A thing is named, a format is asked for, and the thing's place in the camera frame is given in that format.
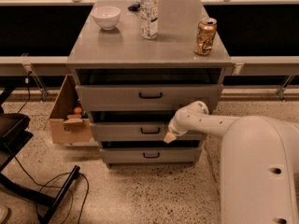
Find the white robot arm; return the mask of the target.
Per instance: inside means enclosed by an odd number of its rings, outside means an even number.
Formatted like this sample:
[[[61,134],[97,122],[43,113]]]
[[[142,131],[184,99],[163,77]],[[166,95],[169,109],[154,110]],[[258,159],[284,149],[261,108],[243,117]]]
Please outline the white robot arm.
[[[164,141],[188,131],[221,140],[221,224],[299,224],[298,123],[211,115],[205,103],[196,101],[175,113]]]

